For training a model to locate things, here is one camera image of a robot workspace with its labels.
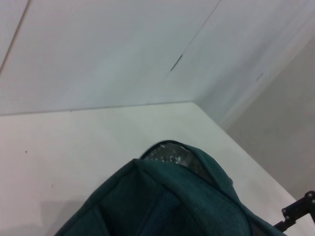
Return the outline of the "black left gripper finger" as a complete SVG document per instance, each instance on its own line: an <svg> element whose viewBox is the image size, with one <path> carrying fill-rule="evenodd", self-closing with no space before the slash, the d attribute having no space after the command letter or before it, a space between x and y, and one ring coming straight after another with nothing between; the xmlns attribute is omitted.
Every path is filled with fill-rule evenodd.
<svg viewBox="0 0 315 236"><path fill-rule="evenodd" d="M284 221L280 221L274 227L285 232L293 226L297 220L309 214L315 221L315 192L309 191L305 196L282 209Z"/></svg>

